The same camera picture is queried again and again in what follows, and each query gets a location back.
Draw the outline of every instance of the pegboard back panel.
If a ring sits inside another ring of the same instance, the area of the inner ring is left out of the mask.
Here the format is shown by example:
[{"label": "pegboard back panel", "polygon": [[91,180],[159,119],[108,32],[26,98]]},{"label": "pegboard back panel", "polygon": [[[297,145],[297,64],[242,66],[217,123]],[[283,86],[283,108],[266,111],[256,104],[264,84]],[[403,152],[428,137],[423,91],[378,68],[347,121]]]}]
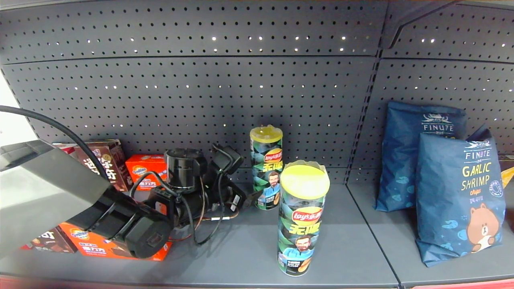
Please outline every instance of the pegboard back panel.
[{"label": "pegboard back panel", "polygon": [[[249,156],[249,131],[284,131],[284,159],[347,167],[373,57],[118,58],[3,67],[20,106],[128,155],[212,142]],[[65,141],[38,121],[37,135]],[[250,167],[248,159],[244,167]]]},{"label": "pegboard back panel", "polygon": [[379,169],[355,169],[350,171],[348,183],[380,183],[382,171]]},{"label": "pegboard back panel", "polygon": [[100,1],[0,11],[2,63],[144,56],[374,56],[387,2]]},{"label": "pegboard back panel", "polygon": [[486,123],[498,151],[514,153],[514,65],[444,60],[380,61],[353,169],[381,167],[390,100],[465,109],[468,134]]},{"label": "pegboard back panel", "polygon": [[406,24],[382,56],[514,63],[514,7],[505,7],[456,4],[435,11]]}]

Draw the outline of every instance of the cartoon bear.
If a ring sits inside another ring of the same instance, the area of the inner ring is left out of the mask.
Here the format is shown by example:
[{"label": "cartoon bear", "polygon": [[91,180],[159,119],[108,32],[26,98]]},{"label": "cartoon bear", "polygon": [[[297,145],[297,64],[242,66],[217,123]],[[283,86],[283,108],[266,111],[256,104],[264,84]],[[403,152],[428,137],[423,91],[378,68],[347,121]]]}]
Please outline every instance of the cartoon bear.
[{"label": "cartoon bear", "polygon": [[480,208],[471,208],[471,218],[466,232],[468,240],[473,244],[472,253],[490,247],[499,230],[500,222],[484,203],[480,204]]}]

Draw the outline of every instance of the cardboard box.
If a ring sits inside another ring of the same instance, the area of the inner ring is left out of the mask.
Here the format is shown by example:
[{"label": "cardboard box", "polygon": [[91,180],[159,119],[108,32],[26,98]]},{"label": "cardboard box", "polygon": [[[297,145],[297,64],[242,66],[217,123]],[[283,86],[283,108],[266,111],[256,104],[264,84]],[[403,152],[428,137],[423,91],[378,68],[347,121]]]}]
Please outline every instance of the cardboard box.
[{"label": "cardboard box", "polygon": [[510,180],[514,179],[514,155],[499,155],[500,169],[502,170],[503,187],[507,187]]},{"label": "cardboard box", "polygon": [[[155,171],[162,180],[166,181],[167,166],[163,155],[133,155],[125,164],[134,182],[148,171]],[[154,175],[149,175],[139,184],[137,190],[150,191],[153,187],[159,185],[160,182],[157,181],[157,178]]]},{"label": "cardboard box", "polygon": [[59,227],[45,232],[31,242],[33,249],[38,251],[53,251],[57,253],[75,253],[77,247]]},{"label": "cardboard box", "polygon": [[23,245],[23,247],[21,247],[20,249],[21,250],[32,250],[32,248],[34,248],[34,246],[29,243],[29,244]]},{"label": "cardboard box", "polygon": [[[60,227],[84,256],[140,260],[131,257],[129,250],[124,246],[124,244],[120,244],[115,241],[108,241],[102,236],[92,232],[84,232],[72,224],[62,223]],[[171,242],[167,242],[159,252],[146,260],[164,260],[170,250],[170,247]]]},{"label": "cardboard box", "polygon": [[77,152],[75,151],[76,144],[74,143],[52,143],[52,145],[56,148],[61,149],[63,152],[67,153],[74,159],[77,158]]},{"label": "cardboard box", "polygon": [[[120,192],[128,192],[134,182],[125,165],[125,154],[121,149],[120,141],[118,139],[89,140],[85,143],[104,166],[111,184]],[[75,152],[77,153],[79,162],[93,172],[100,174],[95,164],[93,164],[91,159],[87,157],[81,148],[75,146]]]}]

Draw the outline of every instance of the lay's chip can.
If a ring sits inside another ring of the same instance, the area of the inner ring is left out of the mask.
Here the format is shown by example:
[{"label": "lay's chip can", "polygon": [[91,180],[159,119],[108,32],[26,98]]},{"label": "lay's chip can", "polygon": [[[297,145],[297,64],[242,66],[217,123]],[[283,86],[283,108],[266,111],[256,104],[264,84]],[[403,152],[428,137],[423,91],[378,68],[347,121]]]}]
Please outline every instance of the lay's chip can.
[{"label": "lay's chip can", "polygon": [[318,241],[330,180],[325,166],[297,160],[285,166],[280,183],[277,261],[285,274],[301,276],[309,268]]},{"label": "lay's chip can", "polygon": [[282,130],[272,125],[250,131],[253,192],[256,206],[271,210],[279,204],[282,172]]}]

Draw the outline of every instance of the blue chip bag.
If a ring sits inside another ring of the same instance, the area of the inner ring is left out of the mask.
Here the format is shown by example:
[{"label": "blue chip bag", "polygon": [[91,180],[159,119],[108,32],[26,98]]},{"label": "blue chip bag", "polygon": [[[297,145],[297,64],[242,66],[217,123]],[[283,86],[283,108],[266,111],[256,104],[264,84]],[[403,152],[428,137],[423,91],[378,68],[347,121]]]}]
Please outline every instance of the blue chip bag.
[{"label": "blue chip bag", "polygon": [[427,267],[501,244],[505,199],[488,129],[468,140],[421,135],[416,211]]},{"label": "blue chip bag", "polygon": [[464,138],[464,110],[391,101],[382,142],[382,177],[375,209],[390,212],[413,207],[419,134]]}]

